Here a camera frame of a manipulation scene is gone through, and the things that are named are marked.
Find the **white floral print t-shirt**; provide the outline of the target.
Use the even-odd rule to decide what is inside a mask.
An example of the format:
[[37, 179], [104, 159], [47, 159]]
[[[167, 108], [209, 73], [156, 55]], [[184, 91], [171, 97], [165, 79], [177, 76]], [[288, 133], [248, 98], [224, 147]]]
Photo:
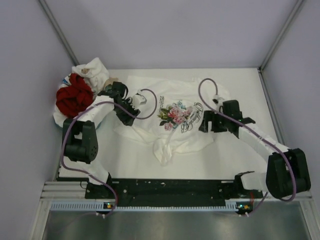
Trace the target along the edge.
[[121, 122], [114, 125], [114, 131], [132, 141], [152, 146], [155, 158], [165, 166], [174, 154], [189, 154], [202, 150], [211, 144], [214, 136], [199, 131], [204, 111], [208, 103], [212, 108], [214, 95], [230, 100], [230, 92], [221, 84], [200, 78], [189, 81], [169, 80], [141, 76], [129, 76], [127, 87], [144, 93], [146, 104], [139, 107], [143, 116], [152, 114], [145, 120], [136, 119], [132, 126]]

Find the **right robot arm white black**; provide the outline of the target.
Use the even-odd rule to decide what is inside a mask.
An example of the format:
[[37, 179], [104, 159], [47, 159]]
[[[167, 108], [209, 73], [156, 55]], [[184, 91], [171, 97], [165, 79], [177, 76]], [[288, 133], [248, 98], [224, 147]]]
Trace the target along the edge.
[[311, 189], [311, 180], [305, 153], [291, 149], [265, 134], [250, 117], [243, 117], [237, 100], [213, 99], [215, 108], [204, 112], [199, 131], [229, 132], [250, 146], [266, 162], [263, 172], [246, 171], [237, 174], [233, 192], [245, 198], [252, 190], [270, 193], [284, 201], [297, 193]]

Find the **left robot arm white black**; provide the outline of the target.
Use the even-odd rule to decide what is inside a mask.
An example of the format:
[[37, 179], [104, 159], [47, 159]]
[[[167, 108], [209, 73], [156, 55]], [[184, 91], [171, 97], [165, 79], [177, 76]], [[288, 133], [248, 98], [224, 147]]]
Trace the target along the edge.
[[108, 183], [109, 172], [96, 160], [99, 151], [97, 123], [93, 119], [84, 120], [85, 114], [114, 112], [125, 126], [132, 126], [140, 114], [138, 106], [144, 101], [138, 93], [128, 97], [128, 87], [118, 81], [99, 92], [100, 99], [75, 118], [68, 118], [63, 123], [61, 166], [72, 172], [82, 173], [97, 185], [96, 192], [102, 198], [109, 198], [114, 191]]

